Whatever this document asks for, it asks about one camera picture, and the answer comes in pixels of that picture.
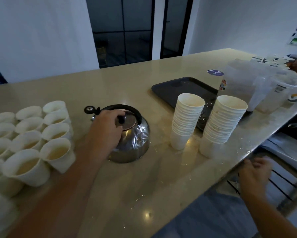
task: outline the forearm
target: forearm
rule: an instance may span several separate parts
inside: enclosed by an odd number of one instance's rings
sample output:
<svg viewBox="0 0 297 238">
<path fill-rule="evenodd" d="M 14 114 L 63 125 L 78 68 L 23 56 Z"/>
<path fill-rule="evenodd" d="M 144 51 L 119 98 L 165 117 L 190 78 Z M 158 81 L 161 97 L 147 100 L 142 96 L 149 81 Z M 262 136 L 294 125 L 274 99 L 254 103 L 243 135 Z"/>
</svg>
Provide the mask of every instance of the forearm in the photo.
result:
<svg viewBox="0 0 297 238">
<path fill-rule="evenodd" d="M 89 192 L 105 157 L 82 151 L 59 182 L 9 234 L 13 237 L 75 237 Z"/>
<path fill-rule="evenodd" d="M 297 238 L 297 228 L 265 198 L 248 195 L 243 200 L 263 238 Z"/>
</svg>

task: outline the hand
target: hand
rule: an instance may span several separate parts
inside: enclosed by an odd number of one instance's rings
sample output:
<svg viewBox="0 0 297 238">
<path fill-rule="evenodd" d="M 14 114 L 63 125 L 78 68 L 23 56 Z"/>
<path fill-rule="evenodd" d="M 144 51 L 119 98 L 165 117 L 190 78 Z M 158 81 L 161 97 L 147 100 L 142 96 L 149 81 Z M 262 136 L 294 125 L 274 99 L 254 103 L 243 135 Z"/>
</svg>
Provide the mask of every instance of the hand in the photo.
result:
<svg viewBox="0 0 297 238">
<path fill-rule="evenodd" d="M 91 155 L 99 155 L 106 159 L 111 151 L 118 145 L 122 126 L 115 126 L 115 119 L 118 115 L 125 115 L 125 112 L 119 109 L 112 111 L 102 110 L 97 115 L 87 134 L 87 148 Z"/>
<path fill-rule="evenodd" d="M 265 199 L 266 185 L 271 176 L 272 164 L 264 158 L 255 158 L 254 162 L 244 160 L 244 167 L 239 172 L 241 196 L 244 201 L 255 196 Z"/>
</svg>

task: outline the purple sticker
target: purple sticker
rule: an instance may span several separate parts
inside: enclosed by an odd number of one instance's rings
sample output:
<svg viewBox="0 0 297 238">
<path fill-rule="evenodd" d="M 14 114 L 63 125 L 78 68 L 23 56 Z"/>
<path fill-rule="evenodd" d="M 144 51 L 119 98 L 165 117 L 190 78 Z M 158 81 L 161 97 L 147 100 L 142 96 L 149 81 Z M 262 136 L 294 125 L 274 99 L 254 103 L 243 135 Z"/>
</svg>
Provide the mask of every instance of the purple sticker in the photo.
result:
<svg viewBox="0 0 297 238">
<path fill-rule="evenodd" d="M 214 69 L 210 69 L 207 71 L 209 74 L 211 75 L 215 75 L 215 76 L 223 76 L 223 72 L 219 71 L 219 70 L 214 70 Z"/>
</svg>

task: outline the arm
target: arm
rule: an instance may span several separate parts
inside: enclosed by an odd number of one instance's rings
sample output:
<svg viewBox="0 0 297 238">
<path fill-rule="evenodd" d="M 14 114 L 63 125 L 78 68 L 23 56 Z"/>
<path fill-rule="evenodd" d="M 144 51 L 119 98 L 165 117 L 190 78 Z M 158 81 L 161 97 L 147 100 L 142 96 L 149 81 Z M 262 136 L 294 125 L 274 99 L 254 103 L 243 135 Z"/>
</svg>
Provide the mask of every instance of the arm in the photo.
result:
<svg viewBox="0 0 297 238">
<path fill-rule="evenodd" d="M 76 237 L 97 172 L 121 138 L 122 127 L 115 126 L 115 118 L 124 114 L 121 110 L 105 110 L 96 117 L 76 162 L 9 238 Z"/>
<path fill-rule="evenodd" d="M 281 215 L 265 197 L 272 166 L 263 158 L 245 160 L 239 172 L 241 196 L 263 238 L 297 238 L 297 228 Z"/>
</svg>

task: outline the countertop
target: countertop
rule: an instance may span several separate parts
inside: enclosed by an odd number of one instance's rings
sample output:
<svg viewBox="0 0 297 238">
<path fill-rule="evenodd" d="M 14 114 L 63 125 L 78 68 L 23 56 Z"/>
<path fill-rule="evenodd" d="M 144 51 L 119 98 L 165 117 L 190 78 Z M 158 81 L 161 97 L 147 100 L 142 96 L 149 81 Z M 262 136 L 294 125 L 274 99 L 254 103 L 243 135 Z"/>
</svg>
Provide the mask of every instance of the countertop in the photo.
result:
<svg viewBox="0 0 297 238">
<path fill-rule="evenodd" d="M 78 237 L 150 237 L 198 196 L 215 184 L 253 149 L 297 113 L 297 103 L 271 115 L 254 111 L 242 120 L 223 148 L 224 156 L 208 159 L 198 152 L 202 132 L 195 129 L 185 149 L 171 148 L 169 135 L 174 110 L 151 91 L 154 84 L 185 76 L 218 89 L 223 70 L 235 58 L 251 54 L 221 49 L 187 56 L 0 85 L 0 112 L 17 112 L 31 105 L 63 100 L 81 140 L 91 124 L 88 105 L 101 108 L 127 104 L 138 109 L 151 129 L 151 144 L 139 160 L 117 164 L 107 161 L 93 184 Z M 27 187 L 16 202 L 28 210 L 57 175 L 41 188 Z"/>
</svg>

